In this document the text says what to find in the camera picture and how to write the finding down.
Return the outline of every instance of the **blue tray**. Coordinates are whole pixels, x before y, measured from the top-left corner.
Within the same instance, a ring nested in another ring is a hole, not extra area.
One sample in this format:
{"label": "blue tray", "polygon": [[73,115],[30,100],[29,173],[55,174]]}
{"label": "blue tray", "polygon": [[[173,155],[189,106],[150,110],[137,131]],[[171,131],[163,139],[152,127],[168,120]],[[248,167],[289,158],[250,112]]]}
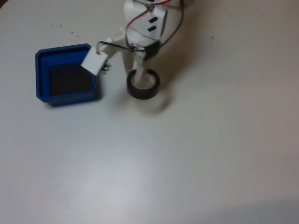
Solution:
{"label": "blue tray", "polygon": [[37,52],[36,96],[52,106],[96,100],[96,77],[80,66],[89,49],[80,44]]}

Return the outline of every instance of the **black electronic component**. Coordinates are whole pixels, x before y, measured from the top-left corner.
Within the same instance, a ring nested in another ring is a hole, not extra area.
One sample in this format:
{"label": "black electronic component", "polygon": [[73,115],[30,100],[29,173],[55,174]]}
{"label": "black electronic component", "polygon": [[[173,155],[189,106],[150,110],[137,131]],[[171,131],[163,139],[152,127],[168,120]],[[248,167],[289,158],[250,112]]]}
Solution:
{"label": "black electronic component", "polygon": [[156,26],[152,26],[152,27],[148,28],[148,31],[151,32],[151,31],[154,31],[155,29],[157,29],[157,27]]}
{"label": "black electronic component", "polygon": [[156,22],[157,20],[158,20],[158,17],[155,16],[154,18],[151,18],[151,19],[149,20],[149,22],[150,22],[150,23],[153,23],[153,22]]}

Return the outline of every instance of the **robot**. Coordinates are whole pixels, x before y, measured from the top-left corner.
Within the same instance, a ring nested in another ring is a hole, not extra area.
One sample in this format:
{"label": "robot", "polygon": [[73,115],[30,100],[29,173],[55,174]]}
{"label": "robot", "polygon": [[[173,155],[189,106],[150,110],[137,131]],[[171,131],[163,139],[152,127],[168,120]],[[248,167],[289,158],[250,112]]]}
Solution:
{"label": "robot", "polygon": [[[125,0],[124,15],[128,24],[121,29],[121,34],[106,41],[100,41],[92,48],[81,64],[91,73],[105,74],[109,70],[108,60],[121,52],[127,73],[128,93],[141,100],[157,95],[160,77],[148,68],[147,61],[176,34],[184,19],[185,0]],[[165,42],[161,42],[169,5],[178,4],[182,13],[175,31]]]}

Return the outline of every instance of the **table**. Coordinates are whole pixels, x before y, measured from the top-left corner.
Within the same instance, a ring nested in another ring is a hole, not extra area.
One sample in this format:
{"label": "table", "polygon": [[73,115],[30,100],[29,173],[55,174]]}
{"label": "table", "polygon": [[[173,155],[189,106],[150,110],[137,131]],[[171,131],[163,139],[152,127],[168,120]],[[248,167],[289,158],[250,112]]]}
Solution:
{"label": "table", "polygon": [[100,101],[41,102],[35,53],[114,36],[122,4],[1,8],[0,222],[298,223],[298,1],[196,1],[152,62],[171,97],[159,111],[126,93],[120,55]]}

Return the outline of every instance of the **metal wire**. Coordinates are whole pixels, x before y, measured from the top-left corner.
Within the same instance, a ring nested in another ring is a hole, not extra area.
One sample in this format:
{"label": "metal wire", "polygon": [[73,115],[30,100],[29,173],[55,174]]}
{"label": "metal wire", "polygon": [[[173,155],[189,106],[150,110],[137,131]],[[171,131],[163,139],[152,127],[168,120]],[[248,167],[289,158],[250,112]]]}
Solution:
{"label": "metal wire", "polygon": [[131,48],[126,48],[124,46],[121,46],[119,44],[105,42],[105,41],[100,41],[97,44],[97,54],[100,54],[100,48],[99,48],[100,44],[110,45],[110,46],[113,46],[113,47],[117,47],[117,48],[121,48],[121,49],[124,49],[124,50],[131,51],[131,52],[145,52],[145,49],[131,49]]}
{"label": "metal wire", "polygon": [[167,38],[167,40],[161,44],[161,47],[163,47],[165,44],[167,44],[172,38],[173,36],[178,32],[178,30],[181,28],[183,21],[184,21],[184,16],[185,16],[185,4],[184,4],[184,0],[180,0],[181,3],[181,9],[182,9],[182,15],[181,15],[181,19],[180,22],[178,24],[178,27],[174,30],[174,32]]}

